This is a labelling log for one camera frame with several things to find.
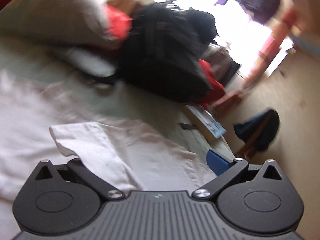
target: pillow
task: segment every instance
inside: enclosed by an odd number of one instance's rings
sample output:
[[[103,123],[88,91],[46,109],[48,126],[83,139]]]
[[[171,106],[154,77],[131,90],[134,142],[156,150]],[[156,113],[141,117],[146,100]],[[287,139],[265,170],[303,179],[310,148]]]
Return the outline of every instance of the pillow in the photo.
[[[13,0],[0,11],[0,32],[63,44],[116,49],[107,33],[107,0]]]

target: mattress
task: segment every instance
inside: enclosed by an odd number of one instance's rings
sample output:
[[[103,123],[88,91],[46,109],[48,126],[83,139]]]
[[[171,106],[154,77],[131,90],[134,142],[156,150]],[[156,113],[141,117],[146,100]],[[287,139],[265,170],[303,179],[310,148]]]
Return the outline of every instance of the mattress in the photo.
[[[178,103],[123,82],[117,83],[115,87],[88,84],[88,80],[77,70],[50,56],[49,49],[47,45],[22,38],[0,36],[0,68],[38,82],[63,82],[64,89],[72,91],[74,96],[94,113],[141,119],[168,139],[197,153],[204,163],[209,149],[229,159],[234,158],[224,138],[217,139],[209,145],[199,131],[183,130],[179,122],[189,123],[189,120],[180,111]],[[13,219],[11,204],[0,199],[3,218]],[[17,233],[17,225],[11,228],[9,221],[0,223],[8,223],[7,232],[1,239],[10,239]]]

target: white fabric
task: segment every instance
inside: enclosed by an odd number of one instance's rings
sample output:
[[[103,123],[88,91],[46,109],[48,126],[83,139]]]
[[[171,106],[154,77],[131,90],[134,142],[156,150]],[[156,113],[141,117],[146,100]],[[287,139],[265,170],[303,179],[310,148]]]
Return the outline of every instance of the white fabric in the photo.
[[[13,0],[0,11],[0,31],[65,44],[115,49],[106,33],[107,0]]]
[[[20,230],[11,212],[12,201],[42,159],[65,164],[73,157],[58,151],[49,126],[94,120],[77,105],[60,83],[34,85],[2,71],[0,73],[0,239]]]
[[[104,119],[55,125],[50,133],[65,155],[78,155],[98,177],[129,190],[192,191],[216,175],[197,154],[164,138],[139,120]]]

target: black bag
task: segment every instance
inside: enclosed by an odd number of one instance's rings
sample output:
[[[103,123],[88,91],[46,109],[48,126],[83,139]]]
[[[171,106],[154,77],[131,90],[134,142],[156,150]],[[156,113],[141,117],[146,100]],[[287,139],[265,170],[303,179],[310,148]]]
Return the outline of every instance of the black bag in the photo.
[[[204,97],[210,89],[198,64],[199,35],[184,18],[153,3],[139,11],[121,49],[119,76],[177,102]]]

